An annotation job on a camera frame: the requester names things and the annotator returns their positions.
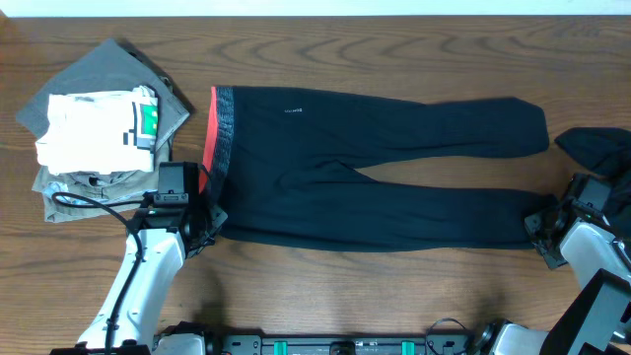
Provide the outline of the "black leggings with red waistband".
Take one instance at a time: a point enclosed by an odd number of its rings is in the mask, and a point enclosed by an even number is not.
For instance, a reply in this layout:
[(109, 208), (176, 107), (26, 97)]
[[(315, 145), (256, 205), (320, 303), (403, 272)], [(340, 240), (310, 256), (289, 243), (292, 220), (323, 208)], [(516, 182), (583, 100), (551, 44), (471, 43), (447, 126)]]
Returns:
[(517, 98), (425, 105), (298, 88), (215, 87), (203, 163), (225, 238), (391, 252), (526, 249), (526, 215), (552, 195), (380, 182), (364, 168), (422, 158), (520, 158), (549, 145)]

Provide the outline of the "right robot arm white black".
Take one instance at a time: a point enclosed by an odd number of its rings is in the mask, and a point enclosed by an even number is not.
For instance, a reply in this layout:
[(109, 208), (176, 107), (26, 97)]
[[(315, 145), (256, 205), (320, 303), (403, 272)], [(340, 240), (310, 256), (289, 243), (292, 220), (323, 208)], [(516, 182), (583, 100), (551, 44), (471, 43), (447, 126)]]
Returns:
[(622, 354), (630, 342), (630, 258), (604, 214), (578, 200), (558, 249), (580, 294), (548, 331), (506, 319), (487, 326), (471, 354)]

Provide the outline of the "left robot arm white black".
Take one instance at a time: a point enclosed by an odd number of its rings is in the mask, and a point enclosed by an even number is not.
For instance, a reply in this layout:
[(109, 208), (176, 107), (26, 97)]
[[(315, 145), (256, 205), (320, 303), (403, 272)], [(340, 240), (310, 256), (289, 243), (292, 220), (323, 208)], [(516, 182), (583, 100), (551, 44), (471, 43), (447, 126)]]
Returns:
[(149, 192), (131, 219), (112, 205), (83, 199), (118, 219), (126, 232), (119, 271), (98, 314), (71, 347), (54, 354), (213, 354), (221, 351), (205, 325), (183, 321), (157, 331), (164, 302), (184, 263), (216, 242), (227, 220), (221, 207), (188, 193)]

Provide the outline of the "black garment pile right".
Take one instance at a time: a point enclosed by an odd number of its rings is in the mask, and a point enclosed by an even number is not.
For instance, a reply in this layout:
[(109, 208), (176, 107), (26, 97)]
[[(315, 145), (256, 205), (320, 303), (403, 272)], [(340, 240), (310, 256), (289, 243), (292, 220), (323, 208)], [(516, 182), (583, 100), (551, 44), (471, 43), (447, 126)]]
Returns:
[(612, 227), (630, 237), (630, 131), (575, 127), (559, 135), (555, 143), (576, 163), (607, 179), (612, 190), (604, 215)]

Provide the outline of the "white folded printed shirt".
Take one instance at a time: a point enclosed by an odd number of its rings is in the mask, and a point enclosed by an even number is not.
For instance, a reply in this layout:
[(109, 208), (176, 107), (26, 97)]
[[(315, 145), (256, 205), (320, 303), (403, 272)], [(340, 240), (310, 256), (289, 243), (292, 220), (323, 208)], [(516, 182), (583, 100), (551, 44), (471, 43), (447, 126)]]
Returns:
[(35, 142), (37, 161), (53, 175), (109, 175), (154, 170), (159, 123), (154, 91), (138, 86), (48, 97), (46, 133)]

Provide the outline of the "olive folded garment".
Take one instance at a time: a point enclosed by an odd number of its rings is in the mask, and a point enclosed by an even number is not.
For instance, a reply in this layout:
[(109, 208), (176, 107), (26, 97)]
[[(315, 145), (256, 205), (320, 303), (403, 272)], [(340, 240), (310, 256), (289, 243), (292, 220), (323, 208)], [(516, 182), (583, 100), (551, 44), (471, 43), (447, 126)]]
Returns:
[[(131, 202), (138, 200), (151, 190), (156, 190), (159, 182), (158, 165), (169, 162), (172, 157), (173, 138), (170, 138), (154, 154), (155, 169), (150, 172), (121, 171), (109, 175), (94, 172), (74, 172), (54, 175), (48, 166), (42, 166), (35, 178), (32, 190), (42, 196), (44, 221), (50, 223), (70, 222), (104, 215), (96, 208), (71, 208), (56, 204), (51, 196), (54, 192), (63, 191), (78, 194), (97, 200), (103, 204)], [(115, 211), (132, 209), (134, 203), (114, 207)]]

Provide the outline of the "grey folded shirt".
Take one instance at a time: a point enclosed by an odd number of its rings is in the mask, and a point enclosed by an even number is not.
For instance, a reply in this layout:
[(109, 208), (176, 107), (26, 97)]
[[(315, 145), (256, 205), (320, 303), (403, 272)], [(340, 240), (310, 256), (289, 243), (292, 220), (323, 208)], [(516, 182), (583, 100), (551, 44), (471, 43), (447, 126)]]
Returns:
[(51, 94), (79, 94), (103, 91), (130, 91), (144, 85), (158, 98), (158, 148), (171, 144), (176, 131), (190, 116), (192, 107), (180, 95), (171, 77), (145, 54), (128, 42), (118, 43), (110, 38), (56, 74), (16, 114), (21, 123), (35, 137), (48, 129), (46, 117)]

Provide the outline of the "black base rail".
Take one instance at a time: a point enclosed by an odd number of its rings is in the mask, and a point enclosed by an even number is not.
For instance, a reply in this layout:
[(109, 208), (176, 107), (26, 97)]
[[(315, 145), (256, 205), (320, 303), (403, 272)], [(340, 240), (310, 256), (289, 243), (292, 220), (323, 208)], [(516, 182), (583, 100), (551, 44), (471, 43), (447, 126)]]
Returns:
[(478, 355), (471, 334), (439, 332), (420, 336), (226, 335), (212, 348), (219, 355)]

